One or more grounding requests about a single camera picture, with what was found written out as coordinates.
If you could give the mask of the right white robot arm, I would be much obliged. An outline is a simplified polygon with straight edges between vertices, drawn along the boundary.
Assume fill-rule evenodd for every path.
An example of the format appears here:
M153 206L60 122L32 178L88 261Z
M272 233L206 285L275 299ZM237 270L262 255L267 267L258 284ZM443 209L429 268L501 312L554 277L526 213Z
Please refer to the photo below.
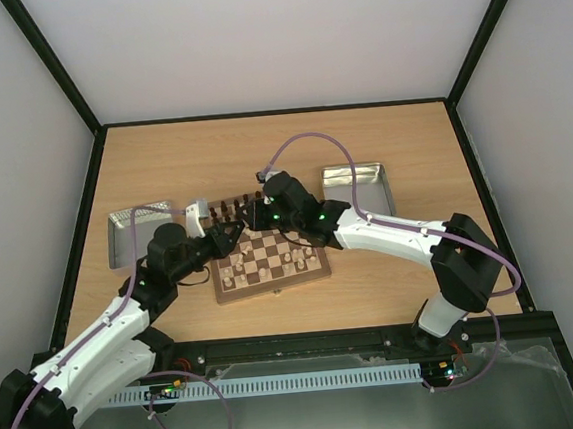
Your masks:
M249 205L254 230L295 232L314 247L365 250L404 258L433 270L439 291L421 306L411 330L426 354L441 350L458 321L482 313L504 266L500 252L469 216L447 222L411 221L337 200L316 200L285 171L259 175L262 197Z

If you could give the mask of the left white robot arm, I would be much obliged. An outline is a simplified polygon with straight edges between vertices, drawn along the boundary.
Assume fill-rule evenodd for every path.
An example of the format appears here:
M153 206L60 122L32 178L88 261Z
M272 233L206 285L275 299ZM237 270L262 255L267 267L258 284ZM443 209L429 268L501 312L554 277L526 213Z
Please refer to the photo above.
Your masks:
M153 373L172 340L153 329L179 284L234 250L241 221L219 223L190 237L172 222L155 230L145 256L107 309L71 344L0 383L0 429L80 429L116 391Z

